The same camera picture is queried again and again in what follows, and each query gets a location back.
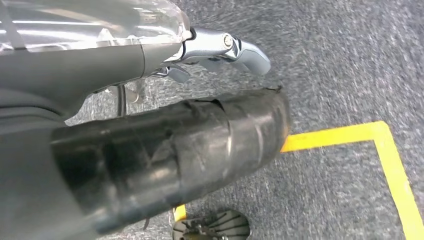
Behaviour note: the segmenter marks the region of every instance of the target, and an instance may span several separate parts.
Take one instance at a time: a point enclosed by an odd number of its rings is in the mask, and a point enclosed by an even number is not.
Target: yellow tape line
[[[384,121],[344,126],[288,136],[282,153],[332,145],[374,141],[407,240],[424,236],[423,220],[389,126]],[[174,211],[175,221],[186,219],[186,207]]]
[[[177,208],[174,208],[173,218],[175,219],[175,222],[186,219],[187,218],[186,206],[181,205],[181,206],[178,206]]]

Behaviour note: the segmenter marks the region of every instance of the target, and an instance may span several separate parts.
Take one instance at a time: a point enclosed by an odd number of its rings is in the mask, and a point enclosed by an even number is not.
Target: clear plastic lamp cover
[[[3,0],[21,45],[0,29],[0,54],[182,43],[187,15],[169,0]]]

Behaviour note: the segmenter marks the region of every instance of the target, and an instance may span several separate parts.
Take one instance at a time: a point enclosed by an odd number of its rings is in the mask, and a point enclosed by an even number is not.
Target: cable
[[[117,115],[123,117],[127,115],[127,96],[125,93],[125,85],[120,84],[117,88]]]

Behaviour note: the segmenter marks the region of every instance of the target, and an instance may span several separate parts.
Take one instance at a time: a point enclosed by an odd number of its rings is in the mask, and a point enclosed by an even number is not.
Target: gray carpet
[[[257,43],[272,70],[188,70],[185,84],[147,79],[140,112],[181,99],[282,84],[292,133],[386,121],[424,216],[424,2],[422,0],[179,0],[194,25]],[[113,117],[92,96],[68,123]],[[251,177],[190,203],[190,217],[228,208],[249,217],[252,239],[402,239],[376,150],[356,143],[283,154]],[[109,239],[170,239],[168,214]]]

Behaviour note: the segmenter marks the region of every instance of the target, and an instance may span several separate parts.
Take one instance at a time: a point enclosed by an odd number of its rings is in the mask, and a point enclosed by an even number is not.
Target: bolt
[[[233,46],[233,37],[228,33],[224,34],[224,45],[227,49]]]

